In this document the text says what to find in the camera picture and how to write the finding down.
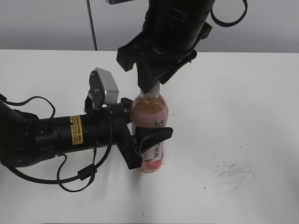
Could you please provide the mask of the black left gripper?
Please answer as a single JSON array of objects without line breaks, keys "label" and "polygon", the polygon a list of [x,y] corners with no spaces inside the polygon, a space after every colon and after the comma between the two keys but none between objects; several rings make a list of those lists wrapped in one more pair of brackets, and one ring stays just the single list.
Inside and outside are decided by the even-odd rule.
[{"label": "black left gripper", "polygon": [[83,136],[84,145],[87,148],[106,147],[102,159],[95,165],[99,168],[107,159],[112,145],[116,145],[124,158],[129,169],[140,168],[142,157],[151,147],[170,139],[173,134],[171,127],[163,128],[135,128],[135,139],[137,142],[137,153],[135,144],[128,130],[126,120],[133,100],[121,98],[121,104],[109,107],[102,107],[95,110],[92,107],[85,108],[83,115]]}]

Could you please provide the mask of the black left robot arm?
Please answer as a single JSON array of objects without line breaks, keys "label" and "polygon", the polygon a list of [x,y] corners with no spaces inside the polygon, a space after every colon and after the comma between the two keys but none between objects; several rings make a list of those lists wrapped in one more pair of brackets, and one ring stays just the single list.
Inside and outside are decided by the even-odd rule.
[{"label": "black left robot arm", "polygon": [[152,146],[169,139],[173,129],[138,127],[134,134],[131,100],[86,114],[40,119],[36,115],[0,104],[0,158],[15,168],[35,165],[59,154],[93,147],[116,145],[129,169],[139,168],[142,155]]}]

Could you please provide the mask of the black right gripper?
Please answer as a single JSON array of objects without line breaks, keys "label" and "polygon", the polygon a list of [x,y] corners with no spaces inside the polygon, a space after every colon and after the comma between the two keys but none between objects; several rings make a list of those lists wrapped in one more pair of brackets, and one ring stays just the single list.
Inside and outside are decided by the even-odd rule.
[{"label": "black right gripper", "polygon": [[136,63],[138,86],[143,93],[148,93],[157,81],[167,83],[196,56],[197,52],[193,48],[180,52],[170,51],[140,33],[128,44],[118,48],[116,61],[125,71],[131,70]]}]

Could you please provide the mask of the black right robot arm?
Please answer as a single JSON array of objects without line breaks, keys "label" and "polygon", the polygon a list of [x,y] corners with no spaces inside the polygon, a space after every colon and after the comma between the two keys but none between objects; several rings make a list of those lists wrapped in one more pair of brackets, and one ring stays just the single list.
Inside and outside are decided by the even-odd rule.
[{"label": "black right robot arm", "polygon": [[138,86],[150,92],[165,84],[197,56],[195,47],[212,27],[206,19],[213,0],[151,0],[142,31],[118,48],[117,62],[125,70],[137,67]]}]

